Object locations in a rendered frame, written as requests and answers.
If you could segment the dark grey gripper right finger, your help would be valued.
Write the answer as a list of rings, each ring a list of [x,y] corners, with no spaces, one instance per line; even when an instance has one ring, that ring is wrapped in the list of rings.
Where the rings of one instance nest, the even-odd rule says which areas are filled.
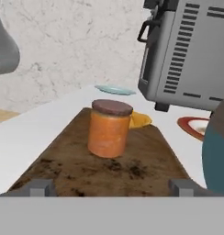
[[[172,196],[218,196],[191,179],[171,179],[168,185]]]

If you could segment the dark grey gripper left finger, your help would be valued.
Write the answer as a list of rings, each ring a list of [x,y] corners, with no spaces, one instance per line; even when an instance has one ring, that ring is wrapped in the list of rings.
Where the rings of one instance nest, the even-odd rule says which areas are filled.
[[[56,196],[56,189],[52,179],[33,179],[20,188],[0,196]]]

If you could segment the brown wooden cutting board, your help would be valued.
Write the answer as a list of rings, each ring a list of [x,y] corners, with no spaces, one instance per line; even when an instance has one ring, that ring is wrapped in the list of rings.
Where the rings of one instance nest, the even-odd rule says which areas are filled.
[[[82,109],[10,187],[51,179],[58,196],[168,196],[171,179],[188,177],[153,125],[131,129],[123,155],[99,158],[87,149],[90,110]]]

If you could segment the orange jam jar brown lid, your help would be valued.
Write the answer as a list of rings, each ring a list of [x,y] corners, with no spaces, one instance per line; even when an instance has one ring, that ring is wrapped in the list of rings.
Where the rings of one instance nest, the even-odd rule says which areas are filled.
[[[124,102],[94,100],[90,112],[88,150],[102,158],[117,158],[122,155],[132,111],[133,107]]]

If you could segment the teal and brown round vessel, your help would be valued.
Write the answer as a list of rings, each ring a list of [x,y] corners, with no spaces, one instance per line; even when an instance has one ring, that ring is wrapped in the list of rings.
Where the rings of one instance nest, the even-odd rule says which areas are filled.
[[[224,100],[207,124],[202,146],[202,164],[207,189],[224,195]]]

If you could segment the red rimmed white plate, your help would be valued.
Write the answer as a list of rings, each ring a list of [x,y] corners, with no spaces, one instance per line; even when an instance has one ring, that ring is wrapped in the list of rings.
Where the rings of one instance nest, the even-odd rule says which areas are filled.
[[[209,119],[205,117],[180,117],[177,125],[193,138],[202,141]]]

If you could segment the pale blue plate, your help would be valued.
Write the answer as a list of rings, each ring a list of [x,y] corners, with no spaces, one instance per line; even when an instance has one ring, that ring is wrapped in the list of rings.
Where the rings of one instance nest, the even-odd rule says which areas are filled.
[[[100,90],[101,92],[105,92],[108,94],[115,94],[115,95],[135,95],[135,92],[129,89],[124,89],[121,87],[116,86],[109,86],[109,85],[96,85],[96,89]]]

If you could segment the grey toaster oven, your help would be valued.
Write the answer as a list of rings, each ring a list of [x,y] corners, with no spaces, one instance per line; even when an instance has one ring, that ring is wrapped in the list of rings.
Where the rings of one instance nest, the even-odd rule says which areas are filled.
[[[144,0],[151,16],[138,88],[166,112],[169,106],[213,111],[224,99],[224,0]]]

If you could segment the grey curved fixture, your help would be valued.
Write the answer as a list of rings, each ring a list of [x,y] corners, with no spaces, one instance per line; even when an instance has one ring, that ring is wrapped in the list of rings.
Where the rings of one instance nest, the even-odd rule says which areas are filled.
[[[0,18],[0,74],[12,73],[20,62],[20,52]]]

